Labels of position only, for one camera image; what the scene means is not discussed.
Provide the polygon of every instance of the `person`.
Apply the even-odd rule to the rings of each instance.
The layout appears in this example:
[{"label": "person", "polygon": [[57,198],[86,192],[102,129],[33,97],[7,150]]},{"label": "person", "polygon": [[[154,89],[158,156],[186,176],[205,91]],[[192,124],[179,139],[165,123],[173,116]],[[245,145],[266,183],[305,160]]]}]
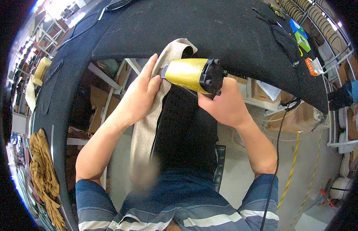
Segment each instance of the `person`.
[{"label": "person", "polygon": [[353,82],[347,81],[337,91],[329,92],[328,101],[330,110],[339,110],[346,106],[354,106],[352,121],[355,121],[358,113],[358,80]]},{"label": "person", "polygon": [[[210,99],[198,93],[196,104],[198,102],[199,107],[219,123],[235,128],[245,142],[255,178],[240,208],[233,208],[215,191],[213,175],[203,169],[187,168],[187,165],[164,169],[144,192],[131,191],[119,212],[101,187],[100,178],[121,134],[150,110],[162,81],[160,76],[150,79],[157,59],[157,54],[149,59],[117,108],[78,155],[75,188],[79,229],[260,230],[277,154],[248,113],[237,82],[231,78],[224,78],[220,96]],[[277,230],[277,204],[276,177],[263,230]]]}]

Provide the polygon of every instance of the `black cutting table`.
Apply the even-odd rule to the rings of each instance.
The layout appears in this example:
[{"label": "black cutting table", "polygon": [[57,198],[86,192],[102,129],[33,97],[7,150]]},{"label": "black cutting table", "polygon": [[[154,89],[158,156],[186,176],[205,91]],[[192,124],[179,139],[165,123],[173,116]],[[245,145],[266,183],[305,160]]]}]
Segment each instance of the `black cutting table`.
[{"label": "black cutting table", "polygon": [[[252,7],[278,21],[292,33],[288,20],[274,15],[267,5],[254,1],[133,1],[121,9],[104,12],[110,0],[101,1],[84,16],[72,35],[89,30],[68,42],[52,60],[37,99],[32,132],[43,128],[49,143],[53,131],[55,172],[69,230],[78,230],[67,194],[65,153],[68,120],[80,80],[89,63],[106,58],[149,58],[160,54],[174,39],[187,38],[198,57],[219,58],[224,69],[237,76],[261,80],[285,90],[328,113],[324,81],[304,70],[296,77],[286,54],[275,42],[269,25],[255,17]],[[315,58],[312,51],[306,56]]]}]

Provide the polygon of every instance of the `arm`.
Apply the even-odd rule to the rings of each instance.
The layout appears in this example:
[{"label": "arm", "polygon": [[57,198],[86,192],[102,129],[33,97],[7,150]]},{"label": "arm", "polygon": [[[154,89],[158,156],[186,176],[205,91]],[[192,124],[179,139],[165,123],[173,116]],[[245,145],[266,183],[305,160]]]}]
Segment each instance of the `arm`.
[{"label": "arm", "polygon": [[160,76],[149,79],[157,58],[154,54],[149,59],[119,105],[80,151],[75,164],[76,182],[86,179],[101,185],[100,178],[121,134],[147,115],[162,81]]},{"label": "arm", "polygon": [[224,78],[221,95],[215,96],[213,100],[199,93],[198,105],[218,122],[237,129],[245,142],[255,177],[263,173],[275,173],[276,150],[248,113],[237,81]]}]

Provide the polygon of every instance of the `brown fabric pile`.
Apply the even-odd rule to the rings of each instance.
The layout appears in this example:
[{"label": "brown fabric pile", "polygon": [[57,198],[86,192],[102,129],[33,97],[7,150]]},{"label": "brown fabric pile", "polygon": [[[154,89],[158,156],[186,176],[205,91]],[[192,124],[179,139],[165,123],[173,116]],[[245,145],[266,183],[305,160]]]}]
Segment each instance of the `brown fabric pile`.
[{"label": "brown fabric pile", "polygon": [[59,211],[60,204],[56,202],[60,194],[60,185],[57,182],[47,139],[42,129],[31,135],[30,151],[33,154],[30,171],[34,189],[46,204],[47,214],[53,225],[59,230],[64,230],[65,222]]}]

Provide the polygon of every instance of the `green box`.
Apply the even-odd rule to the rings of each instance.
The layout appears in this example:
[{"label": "green box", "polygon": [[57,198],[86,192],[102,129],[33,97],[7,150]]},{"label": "green box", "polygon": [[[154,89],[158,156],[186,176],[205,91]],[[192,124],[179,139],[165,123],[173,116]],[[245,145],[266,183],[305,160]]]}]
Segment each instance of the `green box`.
[{"label": "green box", "polygon": [[300,47],[302,47],[306,52],[309,52],[311,48],[307,39],[298,31],[295,32],[295,36],[298,45],[300,45]]}]

